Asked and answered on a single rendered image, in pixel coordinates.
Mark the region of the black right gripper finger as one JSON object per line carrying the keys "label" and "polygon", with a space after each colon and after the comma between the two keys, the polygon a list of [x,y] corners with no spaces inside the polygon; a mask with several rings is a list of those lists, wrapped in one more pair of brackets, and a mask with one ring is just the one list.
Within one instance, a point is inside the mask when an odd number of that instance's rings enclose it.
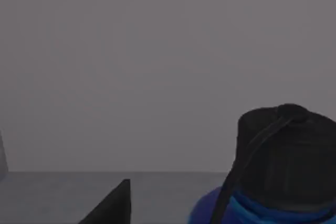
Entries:
{"label": "black right gripper finger", "polygon": [[123,179],[78,224],[131,224],[131,180]]}

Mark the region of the pale grey object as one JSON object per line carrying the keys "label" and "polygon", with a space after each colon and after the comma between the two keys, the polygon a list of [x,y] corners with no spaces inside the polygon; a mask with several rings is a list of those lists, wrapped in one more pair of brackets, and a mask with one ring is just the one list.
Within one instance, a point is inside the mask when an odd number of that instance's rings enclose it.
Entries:
{"label": "pale grey object", "polygon": [[8,163],[5,153],[2,133],[0,131],[0,182],[6,177],[8,173]]}

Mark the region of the blue bottle with black cap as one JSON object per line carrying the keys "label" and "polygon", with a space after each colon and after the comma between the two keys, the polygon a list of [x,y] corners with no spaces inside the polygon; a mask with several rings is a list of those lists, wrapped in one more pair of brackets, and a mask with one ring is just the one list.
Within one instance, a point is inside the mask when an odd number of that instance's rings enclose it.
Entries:
{"label": "blue bottle with black cap", "polygon": [[336,121],[291,103],[242,114],[232,167],[187,224],[336,224]]}

